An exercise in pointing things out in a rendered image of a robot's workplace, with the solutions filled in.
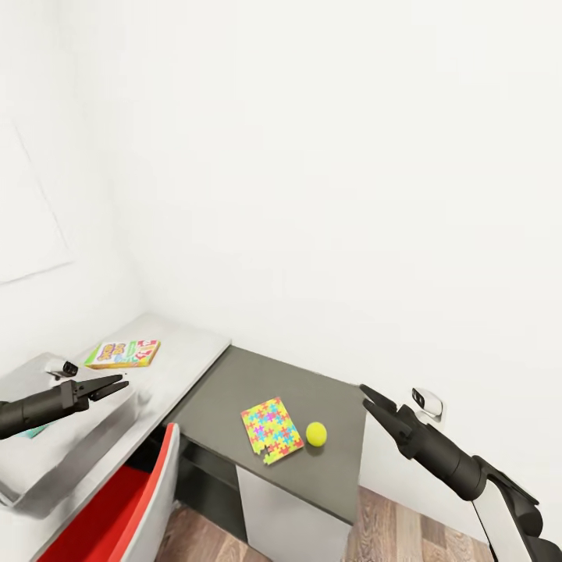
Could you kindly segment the toy box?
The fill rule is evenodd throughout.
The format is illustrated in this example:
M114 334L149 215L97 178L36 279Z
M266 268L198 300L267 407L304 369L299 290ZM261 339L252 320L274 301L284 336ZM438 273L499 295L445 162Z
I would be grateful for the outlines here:
M51 389L44 372L48 351L0 378L0 400L14 402ZM106 375L79 365L75 381ZM126 386L89 410L52 421L31 439L17 433L0 440L0 509L41 521L137 420L137 389Z

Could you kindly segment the board game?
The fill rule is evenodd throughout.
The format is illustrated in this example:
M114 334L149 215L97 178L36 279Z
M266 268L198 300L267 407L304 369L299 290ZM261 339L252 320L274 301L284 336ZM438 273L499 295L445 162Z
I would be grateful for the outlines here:
M94 370L149 367L160 346L160 340L99 343L82 365Z
M44 429L45 426L47 426L47 424L46 424L46 425L39 426L39 427L37 427L37 428L35 428L35 429L26 430L25 432L21 432L21 433L22 433L22 435L24 435L25 437L31 439L31 437L34 437L37 433L39 433L42 429Z

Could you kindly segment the jigsaw puzzle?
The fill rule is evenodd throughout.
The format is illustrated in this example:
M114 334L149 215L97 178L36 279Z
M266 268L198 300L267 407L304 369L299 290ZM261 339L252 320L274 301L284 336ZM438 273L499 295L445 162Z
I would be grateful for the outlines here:
M241 415L255 453L261 453L265 446L269 449L270 457L265 456L265 464L274 463L304 446L278 397L244 411Z

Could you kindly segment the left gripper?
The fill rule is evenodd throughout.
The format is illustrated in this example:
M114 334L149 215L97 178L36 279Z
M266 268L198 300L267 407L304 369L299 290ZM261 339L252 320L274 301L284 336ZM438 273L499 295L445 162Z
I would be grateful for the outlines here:
M123 387L130 386L129 381L122 379L122 375L106 375L88 381L69 378L59 387L24 397L22 412L25 425L31 430L75 412L89 410L89 400L101 400Z

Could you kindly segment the tennis ball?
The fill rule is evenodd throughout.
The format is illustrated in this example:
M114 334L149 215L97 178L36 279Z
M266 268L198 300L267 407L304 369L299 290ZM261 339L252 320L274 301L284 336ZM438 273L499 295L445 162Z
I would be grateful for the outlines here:
M321 423L312 422L307 428L306 437L313 446L321 446L326 441L326 429Z

